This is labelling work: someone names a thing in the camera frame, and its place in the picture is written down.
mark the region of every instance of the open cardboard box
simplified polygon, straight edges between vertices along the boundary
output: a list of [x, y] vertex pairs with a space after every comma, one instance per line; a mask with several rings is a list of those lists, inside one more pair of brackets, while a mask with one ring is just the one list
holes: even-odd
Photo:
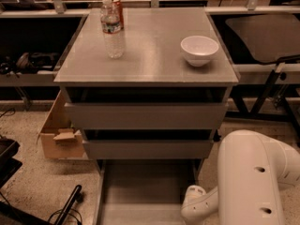
[[65, 99], [58, 94], [39, 133], [45, 158], [84, 158], [83, 137], [79, 130], [71, 128], [65, 113]]

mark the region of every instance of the drawer front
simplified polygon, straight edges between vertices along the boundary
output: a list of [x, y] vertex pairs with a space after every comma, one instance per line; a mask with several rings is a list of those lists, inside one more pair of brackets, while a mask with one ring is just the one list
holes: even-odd
[[212, 141], [92, 141], [83, 142], [90, 159], [208, 158]]
[[66, 111], [77, 128], [98, 129], [209, 129], [219, 128], [226, 112], [212, 104], [76, 104]]

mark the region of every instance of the white robotic arm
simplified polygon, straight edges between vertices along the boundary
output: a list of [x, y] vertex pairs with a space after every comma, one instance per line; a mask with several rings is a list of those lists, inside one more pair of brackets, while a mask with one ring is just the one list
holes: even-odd
[[279, 189], [300, 182], [300, 155], [284, 142], [239, 130], [224, 138], [217, 159], [218, 186], [187, 189], [181, 214], [203, 225], [218, 210], [220, 225], [283, 225]]

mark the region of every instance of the bowl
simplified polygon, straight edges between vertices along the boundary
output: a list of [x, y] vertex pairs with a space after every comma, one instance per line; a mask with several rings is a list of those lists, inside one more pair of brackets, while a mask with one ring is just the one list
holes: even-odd
[[209, 63], [218, 51], [218, 43], [210, 37], [190, 36], [181, 41], [183, 55], [194, 67]]

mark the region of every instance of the concrete floor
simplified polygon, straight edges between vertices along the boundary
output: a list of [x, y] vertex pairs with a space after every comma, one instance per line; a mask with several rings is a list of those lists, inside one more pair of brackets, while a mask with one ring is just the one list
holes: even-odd
[[[64, 206], [71, 191], [80, 184], [84, 200], [82, 203], [76, 203], [74, 208], [82, 214], [83, 225], [95, 224], [94, 214], [100, 177], [94, 162], [46, 159], [43, 156], [38, 134], [50, 105], [51, 103], [34, 105], [29, 112], [24, 112], [22, 106], [17, 105], [15, 114], [0, 118], [0, 134], [16, 140], [21, 145], [15, 158], [22, 162], [22, 167], [1, 188], [1, 192], [13, 206], [47, 220], [53, 212]], [[0, 105], [0, 111], [10, 107], [8, 104]], [[219, 134], [224, 137], [231, 131], [242, 128], [261, 132], [296, 147], [297, 138], [293, 128], [286, 123], [226, 119]], [[216, 142], [199, 176], [200, 185], [206, 191], [217, 185], [218, 146], [219, 142]], [[300, 186], [282, 191], [281, 199], [286, 225], [300, 224]], [[74, 218], [70, 217], [66, 224], [76, 223]], [[218, 224], [218, 214], [205, 221], [205, 225]]]

